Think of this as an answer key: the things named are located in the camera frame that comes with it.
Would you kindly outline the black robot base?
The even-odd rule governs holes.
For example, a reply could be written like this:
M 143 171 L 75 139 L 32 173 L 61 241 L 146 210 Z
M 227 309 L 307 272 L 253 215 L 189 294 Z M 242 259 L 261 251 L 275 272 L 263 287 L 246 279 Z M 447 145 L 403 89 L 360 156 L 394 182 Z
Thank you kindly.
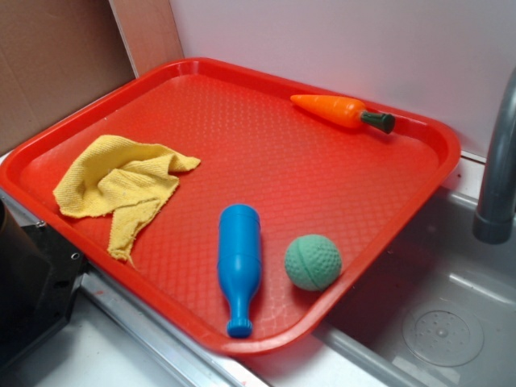
M 1 371 L 66 326 L 85 256 L 49 225 L 20 226 L 1 204 Z

